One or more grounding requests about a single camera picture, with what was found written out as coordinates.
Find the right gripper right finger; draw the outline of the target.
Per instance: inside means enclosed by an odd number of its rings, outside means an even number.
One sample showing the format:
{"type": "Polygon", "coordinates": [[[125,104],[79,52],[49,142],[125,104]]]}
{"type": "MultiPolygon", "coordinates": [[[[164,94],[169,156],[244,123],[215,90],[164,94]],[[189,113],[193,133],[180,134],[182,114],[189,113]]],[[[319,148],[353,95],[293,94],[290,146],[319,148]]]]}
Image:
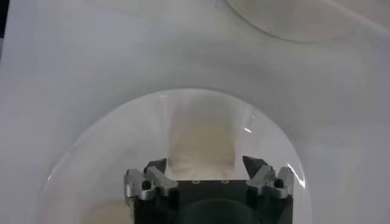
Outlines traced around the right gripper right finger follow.
{"type": "Polygon", "coordinates": [[[293,195],[294,174],[289,167],[281,167],[276,173],[265,160],[243,156],[243,163],[249,175],[246,186],[262,197],[286,199],[293,195]]]}

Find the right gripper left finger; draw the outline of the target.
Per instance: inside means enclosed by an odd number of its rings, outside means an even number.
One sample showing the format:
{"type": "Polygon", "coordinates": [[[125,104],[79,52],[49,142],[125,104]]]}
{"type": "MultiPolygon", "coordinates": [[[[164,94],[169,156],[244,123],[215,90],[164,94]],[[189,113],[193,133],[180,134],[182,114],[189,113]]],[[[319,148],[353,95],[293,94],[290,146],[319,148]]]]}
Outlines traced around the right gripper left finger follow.
{"type": "Polygon", "coordinates": [[[137,210],[162,210],[176,213],[179,207],[179,182],[165,175],[167,159],[150,161],[142,170],[128,169],[123,176],[124,199],[130,213],[137,210]]]}

